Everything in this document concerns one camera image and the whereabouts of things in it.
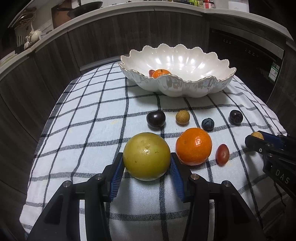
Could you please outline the white teapot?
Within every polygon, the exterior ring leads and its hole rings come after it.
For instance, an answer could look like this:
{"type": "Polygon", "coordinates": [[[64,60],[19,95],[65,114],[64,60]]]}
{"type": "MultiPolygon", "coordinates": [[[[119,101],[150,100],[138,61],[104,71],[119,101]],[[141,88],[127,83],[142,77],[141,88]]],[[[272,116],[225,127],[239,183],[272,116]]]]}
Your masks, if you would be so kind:
{"type": "Polygon", "coordinates": [[[31,30],[29,33],[29,41],[34,44],[40,39],[40,35],[42,34],[42,31],[40,29],[37,30],[31,30]]]}

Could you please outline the green yellow round fruit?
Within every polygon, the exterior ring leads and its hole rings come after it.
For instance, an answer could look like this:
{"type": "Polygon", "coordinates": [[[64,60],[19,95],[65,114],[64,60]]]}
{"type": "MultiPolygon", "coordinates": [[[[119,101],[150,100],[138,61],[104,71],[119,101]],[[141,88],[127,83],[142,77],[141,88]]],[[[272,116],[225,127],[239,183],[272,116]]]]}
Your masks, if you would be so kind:
{"type": "Polygon", "coordinates": [[[166,141],[154,133],[133,136],[123,150],[126,170],[138,180],[153,181],[166,173],[171,151],[166,141]]]}

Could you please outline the red grape tomato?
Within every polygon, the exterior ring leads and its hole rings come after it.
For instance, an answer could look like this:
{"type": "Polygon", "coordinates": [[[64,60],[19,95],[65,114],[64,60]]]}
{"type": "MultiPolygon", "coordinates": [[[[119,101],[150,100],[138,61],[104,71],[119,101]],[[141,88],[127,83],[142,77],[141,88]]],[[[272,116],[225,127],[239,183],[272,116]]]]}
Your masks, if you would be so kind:
{"type": "Polygon", "coordinates": [[[149,77],[152,77],[153,73],[154,73],[154,70],[151,69],[151,70],[149,71],[149,77]]]}
{"type": "Polygon", "coordinates": [[[228,147],[225,144],[221,144],[216,151],[216,162],[223,166],[229,161],[229,158],[230,152],[228,147]]]}

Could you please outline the dark plum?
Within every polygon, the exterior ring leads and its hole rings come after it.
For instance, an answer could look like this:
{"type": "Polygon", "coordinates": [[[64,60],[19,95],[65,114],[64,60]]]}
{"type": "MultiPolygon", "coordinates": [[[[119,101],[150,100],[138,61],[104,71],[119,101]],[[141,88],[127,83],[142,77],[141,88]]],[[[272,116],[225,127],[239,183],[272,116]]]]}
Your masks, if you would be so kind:
{"type": "Polygon", "coordinates": [[[229,113],[229,121],[233,125],[240,125],[243,121],[243,114],[238,110],[232,110],[229,113]]]}
{"type": "Polygon", "coordinates": [[[152,111],[147,114],[147,124],[151,128],[161,128],[166,121],[166,115],[162,110],[152,111]]]}

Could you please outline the tan longan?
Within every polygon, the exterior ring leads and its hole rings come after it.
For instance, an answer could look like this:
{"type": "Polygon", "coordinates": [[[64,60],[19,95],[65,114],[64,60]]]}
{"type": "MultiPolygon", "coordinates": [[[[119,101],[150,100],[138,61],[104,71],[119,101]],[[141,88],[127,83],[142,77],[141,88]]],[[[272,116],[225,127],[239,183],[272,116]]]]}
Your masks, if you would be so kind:
{"type": "Polygon", "coordinates": [[[187,110],[181,110],[176,114],[176,122],[179,125],[187,125],[190,121],[190,114],[187,110]]]}
{"type": "Polygon", "coordinates": [[[264,136],[260,132],[253,132],[251,136],[264,140],[264,136]]]}

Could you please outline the white scalloped ceramic bowl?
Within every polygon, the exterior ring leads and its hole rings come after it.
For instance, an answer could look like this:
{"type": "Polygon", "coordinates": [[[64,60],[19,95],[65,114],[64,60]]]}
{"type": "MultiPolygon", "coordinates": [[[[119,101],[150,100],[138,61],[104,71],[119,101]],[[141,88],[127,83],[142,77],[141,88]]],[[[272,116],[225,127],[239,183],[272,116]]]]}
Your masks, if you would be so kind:
{"type": "Polygon", "coordinates": [[[220,92],[236,72],[229,60],[219,60],[215,52],[205,53],[200,47],[188,49],[182,44],[130,50],[128,56],[120,57],[118,65],[125,77],[140,88],[169,97],[200,98],[220,92]],[[152,78],[151,69],[166,69],[171,74],[152,78]]]}

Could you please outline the white rice cooker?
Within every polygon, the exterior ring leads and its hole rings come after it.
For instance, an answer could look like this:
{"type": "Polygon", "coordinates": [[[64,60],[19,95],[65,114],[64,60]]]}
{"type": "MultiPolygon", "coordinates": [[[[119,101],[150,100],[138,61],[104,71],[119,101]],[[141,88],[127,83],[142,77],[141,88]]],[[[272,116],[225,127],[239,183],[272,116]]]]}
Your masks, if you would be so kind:
{"type": "Polygon", "coordinates": [[[243,11],[249,13],[248,0],[231,0],[228,1],[228,8],[236,11],[243,11]]]}

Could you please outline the blueberry dark blue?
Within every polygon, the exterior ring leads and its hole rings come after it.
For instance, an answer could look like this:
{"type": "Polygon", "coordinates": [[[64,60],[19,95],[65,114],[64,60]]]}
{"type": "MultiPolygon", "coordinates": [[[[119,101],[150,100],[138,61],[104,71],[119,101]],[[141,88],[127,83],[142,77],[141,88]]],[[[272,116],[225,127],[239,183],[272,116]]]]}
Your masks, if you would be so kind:
{"type": "Polygon", "coordinates": [[[207,132],[211,132],[214,129],[215,123],[211,118],[205,118],[202,120],[202,128],[207,132]]]}

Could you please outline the black wok pan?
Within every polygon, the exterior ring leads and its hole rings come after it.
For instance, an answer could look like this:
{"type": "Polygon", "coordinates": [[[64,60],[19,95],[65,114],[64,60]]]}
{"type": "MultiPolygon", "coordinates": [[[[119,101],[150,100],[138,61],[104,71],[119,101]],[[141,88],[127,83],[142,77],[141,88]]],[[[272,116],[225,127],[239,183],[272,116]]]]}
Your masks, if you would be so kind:
{"type": "Polygon", "coordinates": [[[65,8],[65,7],[58,7],[57,11],[67,11],[67,16],[69,18],[75,18],[77,16],[84,15],[86,13],[89,13],[91,11],[95,11],[97,9],[100,9],[103,5],[102,1],[94,1],[91,3],[79,5],[77,8],[65,8]]]}

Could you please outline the black dishwasher front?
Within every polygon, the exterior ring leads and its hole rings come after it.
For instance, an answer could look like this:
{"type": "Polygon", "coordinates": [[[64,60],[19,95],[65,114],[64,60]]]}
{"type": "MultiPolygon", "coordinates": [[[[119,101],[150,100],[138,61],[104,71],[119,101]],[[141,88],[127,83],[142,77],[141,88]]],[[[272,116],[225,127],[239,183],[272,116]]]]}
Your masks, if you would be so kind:
{"type": "Polygon", "coordinates": [[[208,50],[215,52],[220,60],[228,59],[229,66],[237,69],[235,75],[267,103],[282,66],[278,56],[250,40],[213,28],[208,50]]]}

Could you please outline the orange mandarin with stem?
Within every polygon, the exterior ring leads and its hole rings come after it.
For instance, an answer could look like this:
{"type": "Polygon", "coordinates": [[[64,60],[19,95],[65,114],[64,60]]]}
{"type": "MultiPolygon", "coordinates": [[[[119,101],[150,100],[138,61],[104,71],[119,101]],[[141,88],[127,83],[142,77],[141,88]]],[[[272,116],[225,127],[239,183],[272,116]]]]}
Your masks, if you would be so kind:
{"type": "Polygon", "coordinates": [[[167,74],[171,74],[171,73],[166,69],[158,69],[152,73],[152,78],[158,78],[162,75],[167,75],[167,74]]]}

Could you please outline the wooden cutting board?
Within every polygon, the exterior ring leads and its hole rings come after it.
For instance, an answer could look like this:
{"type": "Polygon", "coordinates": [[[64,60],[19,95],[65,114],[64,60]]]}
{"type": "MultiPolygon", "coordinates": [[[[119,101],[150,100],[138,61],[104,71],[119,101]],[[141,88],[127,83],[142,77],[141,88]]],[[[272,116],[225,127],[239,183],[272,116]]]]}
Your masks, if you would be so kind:
{"type": "Polygon", "coordinates": [[[52,23],[54,29],[71,20],[71,18],[67,15],[69,9],[71,8],[71,1],[63,1],[62,3],[55,5],[53,8],[51,8],[52,23]]]}

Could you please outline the checkered white black cloth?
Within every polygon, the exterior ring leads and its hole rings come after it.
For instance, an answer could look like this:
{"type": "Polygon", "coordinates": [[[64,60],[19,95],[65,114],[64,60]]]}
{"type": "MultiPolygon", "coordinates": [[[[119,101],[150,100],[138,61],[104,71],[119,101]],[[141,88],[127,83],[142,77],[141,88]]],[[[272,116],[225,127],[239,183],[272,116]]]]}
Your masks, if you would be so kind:
{"type": "Polygon", "coordinates": [[[154,133],[166,141],[171,151],[186,130],[176,123],[178,111],[189,112],[189,128],[200,127],[205,118],[214,121],[210,132],[212,150],[226,144],[229,161],[219,166],[215,153],[211,153],[192,172],[214,183],[229,180],[264,232],[276,235],[278,227],[285,225],[285,219],[293,213],[291,199],[263,173],[262,156],[249,151],[244,143],[245,137],[256,131],[284,134],[275,113],[237,76],[221,92],[202,98],[171,98],[139,88],[125,78],[115,62],[73,80],[50,114],[36,148],[20,216],[25,232],[30,233],[64,181],[87,181],[113,163],[131,137],[150,132],[147,114],[155,110],[165,113],[166,122],[154,133]],[[232,110],[243,114],[238,126],[229,121],[232,110]]]}

